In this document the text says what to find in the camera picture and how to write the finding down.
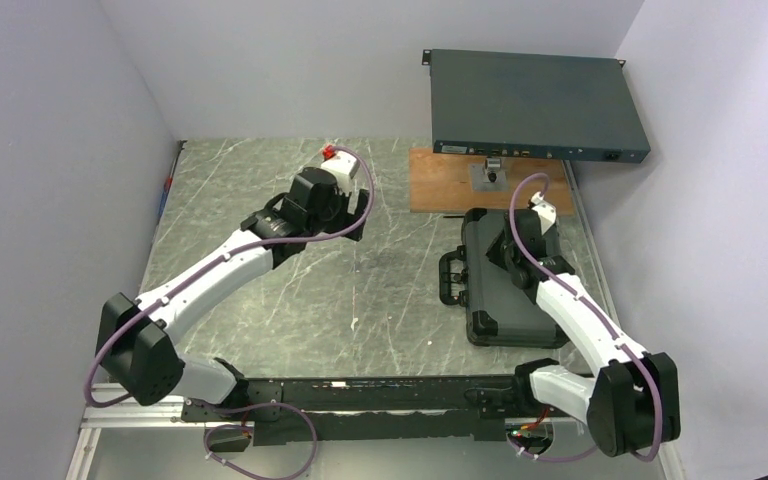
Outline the black poker set case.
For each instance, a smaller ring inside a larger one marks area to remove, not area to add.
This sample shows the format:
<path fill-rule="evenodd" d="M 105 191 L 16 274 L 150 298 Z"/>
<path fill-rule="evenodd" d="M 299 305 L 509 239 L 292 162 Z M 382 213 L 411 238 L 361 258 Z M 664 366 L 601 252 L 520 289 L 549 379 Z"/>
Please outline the black poker set case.
<path fill-rule="evenodd" d="M 501 257 L 508 212 L 473 208 L 463 216 L 461 244 L 438 263 L 440 301 L 465 309 L 466 337 L 476 346 L 560 348 L 568 337 L 512 281 Z"/>

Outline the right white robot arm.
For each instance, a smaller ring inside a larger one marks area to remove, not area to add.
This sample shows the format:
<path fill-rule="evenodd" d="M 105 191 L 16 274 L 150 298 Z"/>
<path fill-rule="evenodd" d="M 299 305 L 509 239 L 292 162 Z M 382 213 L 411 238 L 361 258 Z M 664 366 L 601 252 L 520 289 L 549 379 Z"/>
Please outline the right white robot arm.
<path fill-rule="evenodd" d="M 512 284 L 546 313 L 583 356 L 586 376 L 546 359 L 516 367 L 511 401 L 534 415 L 554 407 L 586 425 L 605 455 L 650 461 L 681 433 L 678 367 L 627 335 L 587 292 L 561 255 L 550 256 L 544 236 L 554 222 L 537 207 L 509 210 L 488 251 Z"/>

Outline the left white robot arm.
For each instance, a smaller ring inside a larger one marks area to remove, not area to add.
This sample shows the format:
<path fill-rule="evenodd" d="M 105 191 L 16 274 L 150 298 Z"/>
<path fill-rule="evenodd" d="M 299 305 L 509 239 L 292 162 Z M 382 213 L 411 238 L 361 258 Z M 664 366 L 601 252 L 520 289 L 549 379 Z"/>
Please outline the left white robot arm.
<path fill-rule="evenodd" d="M 224 420 L 247 406 L 245 377 L 228 362 L 199 359 L 176 345 L 201 318 L 252 280 L 311 243 L 359 241 L 374 202 L 365 161 L 340 154 L 305 167 L 281 192 L 246 217 L 207 257 L 173 280 L 138 296 L 123 293 L 102 306 L 90 370 L 104 369 L 142 406 L 168 395 L 205 401 Z"/>

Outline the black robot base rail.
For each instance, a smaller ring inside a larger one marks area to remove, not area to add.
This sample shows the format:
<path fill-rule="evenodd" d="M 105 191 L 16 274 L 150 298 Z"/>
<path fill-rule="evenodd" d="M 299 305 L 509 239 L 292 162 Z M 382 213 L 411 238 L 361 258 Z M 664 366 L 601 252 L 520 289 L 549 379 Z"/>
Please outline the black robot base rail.
<path fill-rule="evenodd" d="M 243 424 L 256 446 L 319 441 L 466 437 L 502 441 L 510 429 L 564 414 L 524 400 L 512 375 L 251 379 L 237 403 L 186 400 L 185 423 Z"/>

